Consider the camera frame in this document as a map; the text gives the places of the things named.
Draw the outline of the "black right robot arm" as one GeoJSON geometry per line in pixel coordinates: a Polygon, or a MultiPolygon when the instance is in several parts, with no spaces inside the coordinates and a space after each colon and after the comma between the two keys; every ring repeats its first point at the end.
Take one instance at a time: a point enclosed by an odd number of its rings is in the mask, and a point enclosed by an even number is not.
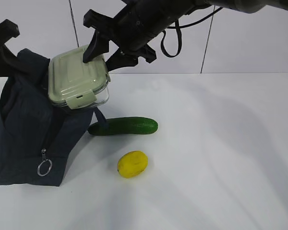
{"type": "Polygon", "coordinates": [[[125,6],[113,18],[90,9],[83,25],[94,28],[92,40],[83,54],[83,62],[109,52],[109,42],[118,50],[106,61],[108,71],[134,67],[139,58],[147,63],[156,60],[156,52],[148,43],[166,29],[176,30],[178,50],[182,48],[184,26],[179,19],[196,10],[217,6],[244,13],[255,13],[266,5],[288,11],[288,0],[126,0],[125,6]]]}

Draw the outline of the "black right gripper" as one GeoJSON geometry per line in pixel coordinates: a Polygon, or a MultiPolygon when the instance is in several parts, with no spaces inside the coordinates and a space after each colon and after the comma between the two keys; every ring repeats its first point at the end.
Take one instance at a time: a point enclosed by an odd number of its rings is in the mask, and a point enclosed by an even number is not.
{"type": "Polygon", "coordinates": [[[148,43],[195,7],[194,0],[129,0],[113,18],[90,9],[83,24],[94,28],[93,38],[83,54],[83,63],[109,52],[109,42],[118,50],[106,61],[108,72],[135,67],[138,58],[148,63],[156,60],[148,43]]]}

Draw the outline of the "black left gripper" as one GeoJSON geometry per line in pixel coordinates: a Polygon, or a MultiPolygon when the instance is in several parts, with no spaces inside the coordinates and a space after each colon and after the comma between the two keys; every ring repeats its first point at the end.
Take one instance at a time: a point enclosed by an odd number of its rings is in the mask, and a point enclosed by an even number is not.
{"type": "Polygon", "coordinates": [[[42,56],[25,48],[15,56],[5,45],[20,35],[17,24],[5,19],[0,23],[0,77],[20,73],[33,84],[42,78],[42,56]]]}

